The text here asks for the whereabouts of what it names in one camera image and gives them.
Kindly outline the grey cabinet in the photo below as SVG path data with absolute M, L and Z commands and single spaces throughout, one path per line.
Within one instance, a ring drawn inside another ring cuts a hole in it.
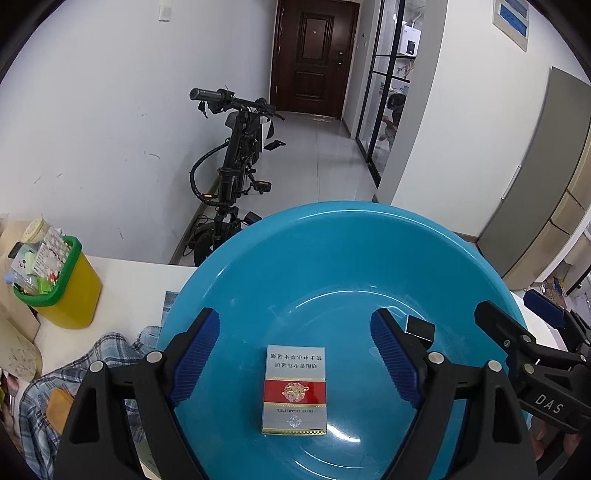
M 589 208 L 590 86 L 554 67 L 519 172 L 477 246 L 509 289 L 525 289 Z

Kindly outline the blue plastic basin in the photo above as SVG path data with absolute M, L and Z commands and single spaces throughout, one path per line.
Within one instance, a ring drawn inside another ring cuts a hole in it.
M 163 323 L 166 345 L 204 308 L 221 334 L 176 415 L 212 479 L 378 479 L 414 417 L 370 337 L 386 308 L 436 327 L 434 347 L 482 366 L 504 353 L 476 325 L 491 301 L 520 309 L 473 248 L 418 215 L 363 202 L 305 205 L 266 217 L 224 243 L 188 279 Z M 270 345 L 325 350 L 328 431 L 263 434 Z

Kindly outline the blue plaid cloth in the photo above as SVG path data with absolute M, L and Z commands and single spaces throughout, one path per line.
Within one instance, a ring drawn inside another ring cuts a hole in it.
M 147 326 L 132 343 L 120 333 L 106 333 L 85 355 L 42 376 L 25 389 L 19 405 L 18 425 L 24 460 L 38 478 L 53 477 L 61 439 L 46 414 L 52 391 L 61 389 L 75 395 L 89 366 L 98 360 L 109 367 L 137 363 L 156 348 L 160 330 L 160 326 Z

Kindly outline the black electric bicycle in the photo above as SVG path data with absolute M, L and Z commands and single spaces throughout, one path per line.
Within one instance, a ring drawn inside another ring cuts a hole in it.
M 212 217 L 191 228 L 187 241 L 193 264 L 198 267 L 223 243 L 242 231 L 243 226 L 261 219 L 253 212 L 240 216 L 236 203 L 252 192 L 259 195 L 270 192 L 269 181 L 256 179 L 256 163 L 264 151 L 283 147 L 283 141 L 273 137 L 273 120 L 284 118 L 266 99 L 240 99 L 228 89 L 194 88 L 189 92 L 189 98 L 198 103 L 198 110 L 204 115 L 226 113 L 225 126 L 230 129 L 230 136 L 200 157 L 189 171 L 193 195 L 214 210 Z M 217 169 L 217 187 L 211 193 L 204 193 L 197 187 L 197 169 L 221 151 L 224 158 Z

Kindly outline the black small box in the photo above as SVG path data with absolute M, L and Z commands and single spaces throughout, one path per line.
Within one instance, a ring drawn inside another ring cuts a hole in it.
M 415 337 L 425 349 L 429 350 L 435 340 L 436 326 L 414 315 L 408 315 L 405 333 Z

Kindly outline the dark brown door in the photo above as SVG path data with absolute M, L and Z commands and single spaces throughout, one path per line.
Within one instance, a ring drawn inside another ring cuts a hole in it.
M 342 116 L 359 12 L 352 1 L 277 3 L 270 85 L 276 109 Z

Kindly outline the red silver cigarette pack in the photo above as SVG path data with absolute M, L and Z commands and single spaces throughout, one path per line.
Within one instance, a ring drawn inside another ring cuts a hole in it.
M 262 433 L 327 433 L 325 348 L 269 345 L 263 385 Z

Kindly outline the yellow green bin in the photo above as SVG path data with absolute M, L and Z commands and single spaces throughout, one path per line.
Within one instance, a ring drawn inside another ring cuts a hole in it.
M 13 288 L 14 296 L 43 318 L 63 329 L 84 329 L 93 321 L 102 283 L 82 252 L 80 241 L 65 236 L 71 251 L 54 289 L 31 296 Z

